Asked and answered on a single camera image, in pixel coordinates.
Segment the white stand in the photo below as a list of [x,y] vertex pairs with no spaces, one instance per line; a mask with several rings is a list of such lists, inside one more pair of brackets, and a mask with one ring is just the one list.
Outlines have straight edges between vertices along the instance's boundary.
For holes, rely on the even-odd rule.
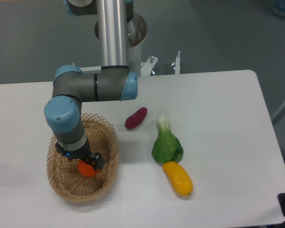
[[276,123],[279,122],[284,115],[285,115],[285,100],[271,116],[271,122],[273,126],[276,125]]

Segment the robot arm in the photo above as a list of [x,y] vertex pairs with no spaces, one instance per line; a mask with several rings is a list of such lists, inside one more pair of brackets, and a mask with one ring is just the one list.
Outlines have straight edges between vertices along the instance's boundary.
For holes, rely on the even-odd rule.
[[129,69],[127,34],[127,20],[133,17],[133,1],[64,2],[68,11],[76,15],[94,14],[97,5],[102,71],[92,75],[83,74],[76,66],[60,67],[55,75],[52,99],[46,104],[44,115],[58,140],[57,152],[70,161],[81,159],[96,171],[103,168],[104,160],[101,154],[90,151],[81,121],[81,106],[83,102],[122,101],[137,97],[137,74]]

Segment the gray floor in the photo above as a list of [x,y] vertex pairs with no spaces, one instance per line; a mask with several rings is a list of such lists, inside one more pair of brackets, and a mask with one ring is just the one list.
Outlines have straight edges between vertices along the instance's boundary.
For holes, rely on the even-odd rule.
[[[183,73],[251,69],[270,114],[285,99],[285,21],[269,0],[136,0],[148,23],[142,59],[171,74],[181,50]],[[0,2],[0,84],[51,81],[75,62],[99,66],[96,16],[70,16],[62,0]],[[285,117],[275,127],[285,158]]]

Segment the blue joint cap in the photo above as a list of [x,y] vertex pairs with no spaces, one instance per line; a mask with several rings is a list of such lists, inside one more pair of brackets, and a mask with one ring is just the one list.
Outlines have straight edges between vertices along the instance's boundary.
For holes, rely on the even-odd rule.
[[72,131],[80,121],[76,103],[68,96],[56,96],[46,104],[44,116],[47,124],[57,133]]
[[65,5],[65,7],[66,7],[67,12],[68,12],[70,15],[75,15],[75,14],[72,12],[72,10],[69,8],[69,6],[68,6],[68,4],[67,4],[67,0],[63,0],[63,3],[64,3],[64,5]]
[[137,74],[130,71],[128,79],[123,88],[123,94],[120,98],[121,101],[134,100],[138,95]]
[[73,65],[64,65],[58,68],[58,70],[56,71],[55,74],[55,78],[54,81],[62,74],[66,73],[66,72],[78,72],[83,74],[82,70],[76,66]]

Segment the metal bracket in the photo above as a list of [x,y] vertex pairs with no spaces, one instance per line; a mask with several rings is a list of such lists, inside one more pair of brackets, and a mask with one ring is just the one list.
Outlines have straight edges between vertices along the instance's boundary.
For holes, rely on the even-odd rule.
[[181,51],[177,52],[177,56],[175,59],[175,74],[179,75],[181,73]]
[[141,76],[142,77],[150,76],[153,72],[153,68],[155,67],[157,61],[158,61],[157,57],[150,56],[141,68]]

